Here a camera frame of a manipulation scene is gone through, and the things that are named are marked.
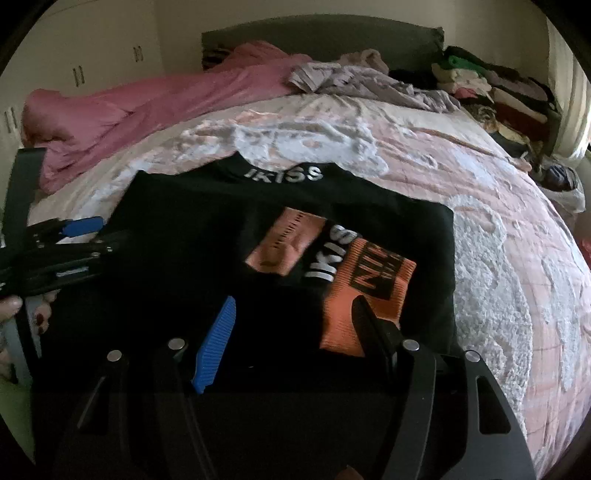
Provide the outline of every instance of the red item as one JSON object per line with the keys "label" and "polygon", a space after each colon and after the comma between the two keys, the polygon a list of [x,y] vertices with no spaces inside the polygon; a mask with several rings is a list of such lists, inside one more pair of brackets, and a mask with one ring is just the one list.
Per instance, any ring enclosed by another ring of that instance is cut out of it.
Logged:
{"label": "red item", "polygon": [[462,100],[464,98],[478,98],[478,94],[474,90],[466,87],[459,87],[453,96],[458,100]]}
{"label": "red item", "polygon": [[546,141],[550,130],[548,123],[538,122],[536,119],[515,110],[504,103],[495,103],[496,119],[511,127],[513,130],[527,135],[532,141]]}

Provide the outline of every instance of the wall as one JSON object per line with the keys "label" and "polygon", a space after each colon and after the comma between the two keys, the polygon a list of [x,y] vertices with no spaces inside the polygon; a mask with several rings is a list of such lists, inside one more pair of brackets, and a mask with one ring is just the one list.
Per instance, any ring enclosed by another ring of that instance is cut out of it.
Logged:
{"label": "wall", "polygon": [[545,15],[531,0],[156,0],[168,73],[200,68],[201,32],[298,14],[356,14],[443,27],[446,44],[491,63],[548,77]]}

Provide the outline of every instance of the headboard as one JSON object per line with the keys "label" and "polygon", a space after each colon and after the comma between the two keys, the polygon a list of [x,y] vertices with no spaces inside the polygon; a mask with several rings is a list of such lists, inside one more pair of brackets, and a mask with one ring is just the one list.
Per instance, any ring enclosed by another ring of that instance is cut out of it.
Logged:
{"label": "headboard", "polygon": [[295,15],[268,18],[202,34],[203,49],[235,48],[266,40],[286,53],[337,60],[343,53],[375,48],[390,69],[431,70],[443,51],[442,28],[362,15]]}

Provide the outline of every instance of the lavender cloth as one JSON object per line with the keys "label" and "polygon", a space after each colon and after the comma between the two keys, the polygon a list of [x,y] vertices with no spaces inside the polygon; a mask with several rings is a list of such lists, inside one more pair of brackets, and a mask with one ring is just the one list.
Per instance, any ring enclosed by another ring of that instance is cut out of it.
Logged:
{"label": "lavender cloth", "polygon": [[485,76],[488,80],[488,83],[491,85],[505,87],[512,92],[520,93],[541,102],[548,101],[548,96],[546,95],[544,89],[532,80],[527,80],[527,82],[512,82],[499,77],[499,74],[497,74],[497,72],[493,72],[492,70],[487,70]]}
{"label": "lavender cloth", "polygon": [[437,113],[460,109],[460,102],[442,90],[419,90],[366,67],[309,62],[296,67],[289,81],[306,93],[368,98]]}

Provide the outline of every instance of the pink blanket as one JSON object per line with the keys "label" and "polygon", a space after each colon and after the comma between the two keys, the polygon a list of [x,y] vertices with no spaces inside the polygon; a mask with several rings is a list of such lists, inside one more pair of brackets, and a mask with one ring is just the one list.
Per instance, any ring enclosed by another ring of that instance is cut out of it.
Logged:
{"label": "pink blanket", "polygon": [[294,66],[310,60],[253,42],[206,73],[142,80],[86,97],[35,90],[22,125],[26,145],[47,149],[40,187],[56,192],[121,148],[179,122],[297,93],[285,80]]}

